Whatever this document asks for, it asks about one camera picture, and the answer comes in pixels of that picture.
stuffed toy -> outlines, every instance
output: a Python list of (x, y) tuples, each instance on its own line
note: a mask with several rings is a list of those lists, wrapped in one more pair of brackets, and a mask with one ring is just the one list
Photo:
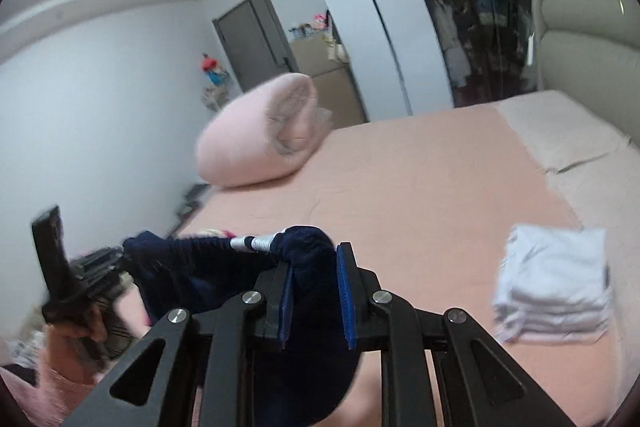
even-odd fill
[(317, 31), (324, 31), (326, 29), (326, 16), (317, 13), (314, 15), (314, 21), (311, 23), (311, 27)]
[(203, 53), (202, 62), (200, 67), (202, 71), (209, 77), (209, 80), (219, 86), (225, 82), (226, 70), (220, 64), (220, 61), (216, 58), (211, 58), (206, 53)]

pink sleeve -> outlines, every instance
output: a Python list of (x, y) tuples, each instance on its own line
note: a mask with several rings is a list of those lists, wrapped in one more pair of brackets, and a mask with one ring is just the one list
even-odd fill
[(94, 388), (94, 385), (75, 383), (59, 375), (45, 362), (44, 351), (38, 363), (37, 387), (2, 368), (0, 378), (36, 427), (60, 425)]

navy blue cloth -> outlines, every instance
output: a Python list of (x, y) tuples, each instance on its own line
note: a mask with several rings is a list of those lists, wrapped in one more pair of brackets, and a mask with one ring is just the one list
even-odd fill
[(334, 245), (313, 227), (278, 234), (270, 253), (239, 252), (215, 237), (168, 239), (143, 232), (124, 242), (131, 275), (152, 323), (171, 309), (219, 308), (284, 260), (292, 268), (293, 310), (286, 348), (256, 352), (257, 427), (306, 427), (326, 418), (347, 392), (360, 354), (344, 338)]

bed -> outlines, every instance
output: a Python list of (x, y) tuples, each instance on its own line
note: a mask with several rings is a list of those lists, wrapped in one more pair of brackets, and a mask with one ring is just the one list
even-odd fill
[[(612, 11), (620, 6), (622, 22)], [(587, 10), (602, 7), (609, 16), (585, 22)], [(182, 233), (261, 234), (313, 225), (335, 243), (350, 241), (358, 264), (417, 308), (462, 307), (492, 330), (495, 277), (515, 223), (605, 226), (616, 304), (624, 310), (616, 326), (593, 344), (506, 345), (578, 427), (591, 427), (610, 417), (640, 369), (632, 349), (640, 346), (632, 291), (640, 279), (625, 274), (625, 267), (636, 267), (629, 258), (640, 245), (638, 206), (626, 190), (638, 177), (640, 204), (640, 169), (634, 169), (640, 152), (628, 144), (628, 136), (640, 137), (632, 111), (640, 102), (640, 6), (635, 0), (534, 0), (534, 17), (545, 91), (333, 131), (299, 172), (220, 190)], [(635, 30), (620, 29), (636, 22)], [(605, 76), (607, 68), (616, 74)], [(585, 184), (612, 188), (584, 194)], [(624, 230), (616, 224), (622, 222)], [(129, 312), (139, 310), (133, 301), (124, 306)], [(379, 355), (367, 353), (343, 403), (320, 425), (380, 421)]]

gray door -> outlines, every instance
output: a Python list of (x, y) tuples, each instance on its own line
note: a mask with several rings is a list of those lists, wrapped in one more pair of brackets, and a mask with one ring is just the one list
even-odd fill
[(297, 70), (269, 0), (246, 0), (213, 23), (244, 92)]

